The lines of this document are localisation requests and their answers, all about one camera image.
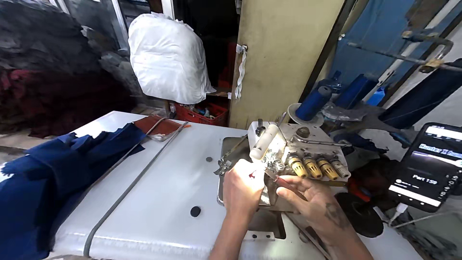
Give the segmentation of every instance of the blue thread spool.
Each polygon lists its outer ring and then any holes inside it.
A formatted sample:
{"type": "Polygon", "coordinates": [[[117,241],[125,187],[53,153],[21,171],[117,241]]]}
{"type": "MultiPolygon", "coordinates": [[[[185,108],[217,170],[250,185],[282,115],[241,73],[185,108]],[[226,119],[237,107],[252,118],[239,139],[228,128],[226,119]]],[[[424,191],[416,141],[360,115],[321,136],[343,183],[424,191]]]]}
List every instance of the blue thread spool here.
{"type": "Polygon", "coordinates": [[[327,101],[329,101],[330,97],[332,97],[332,90],[326,86],[320,86],[305,98],[300,107],[295,111],[295,115],[304,121],[312,120],[327,101]]]}
{"type": "Polygon", "coordinates": [[[340,93],[334,104],[341,108],[352,109],[377,83],[377,80],[369,79],[364,74],[360,74],[340,93]]]}

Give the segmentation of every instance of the red plastic crate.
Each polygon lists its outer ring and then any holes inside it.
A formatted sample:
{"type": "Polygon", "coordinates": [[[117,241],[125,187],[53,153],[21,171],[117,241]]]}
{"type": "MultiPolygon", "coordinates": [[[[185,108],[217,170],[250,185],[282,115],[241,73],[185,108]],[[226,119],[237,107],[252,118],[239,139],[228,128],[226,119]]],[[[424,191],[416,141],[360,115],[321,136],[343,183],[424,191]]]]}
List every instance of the red plastic crate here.
{"type": "Polygon", "coordinates": [[[180,106],[178,103],[175,103],[176,118],[178,120],[190,121],[192,123],[226,126],[226,121],[228,119],[228,109],[208,102],[200,102],[196,104],[196,108],[205,109],[206,107],[210,111],[211,115],[216,115],[214,119],[207,118],[201,114],[180,106]]]}

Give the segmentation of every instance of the black pulley wheel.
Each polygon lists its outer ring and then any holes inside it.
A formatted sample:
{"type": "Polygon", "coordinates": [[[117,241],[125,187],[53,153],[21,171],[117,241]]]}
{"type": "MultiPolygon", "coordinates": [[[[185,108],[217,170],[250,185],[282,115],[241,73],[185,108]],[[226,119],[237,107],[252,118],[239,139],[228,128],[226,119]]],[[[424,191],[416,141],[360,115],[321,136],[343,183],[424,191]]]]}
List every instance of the black pulley wheel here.
{"type": "Polygon", "coordinates": [[[342,192],[335,195],[356,233],[373,238],[383,233],[383,221],[372,207],[360,207],[365,202],[357,196],[342,192]]]}

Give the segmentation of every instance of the wrist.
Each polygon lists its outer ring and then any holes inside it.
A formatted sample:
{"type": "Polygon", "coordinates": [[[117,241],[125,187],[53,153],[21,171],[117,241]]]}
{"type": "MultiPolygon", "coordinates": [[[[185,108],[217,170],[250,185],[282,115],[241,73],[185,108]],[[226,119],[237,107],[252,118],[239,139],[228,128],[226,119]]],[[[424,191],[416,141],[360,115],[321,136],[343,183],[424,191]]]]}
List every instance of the wrist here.
{"type": "Polygon", "coordinates": [[[227,212],[223,223],[247,230],[250,220],[251,216],[249,214],[243,214],[240,212],[227,212]]]}
{"type": "Polygon", "coordinates": [[[351,226],[345,230],[339,230],[333,234],[323,234],[322,232],[318,232],[316,229],[315,231],[321,240],[329,246],[345,245],[349,242],[353,242],[359,239],[358,234],[356,234],[356,231],[354,231],[353,227],[351,226]]]}

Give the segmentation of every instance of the white cylindrical part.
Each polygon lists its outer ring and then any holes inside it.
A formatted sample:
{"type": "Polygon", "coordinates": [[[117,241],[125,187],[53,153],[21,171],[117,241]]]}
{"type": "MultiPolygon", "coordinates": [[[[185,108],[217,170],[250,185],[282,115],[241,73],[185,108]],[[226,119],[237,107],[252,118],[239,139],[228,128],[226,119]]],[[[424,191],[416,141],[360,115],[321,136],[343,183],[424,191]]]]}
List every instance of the white cylindrical part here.
{"type": "Polygon", "coordinates": [[[269,144],[273,141],[278,131],[279,127],[277,125],[270,124],[250,151],[250,157],[255,160],[261,160],[265,156],[269,144]]]}

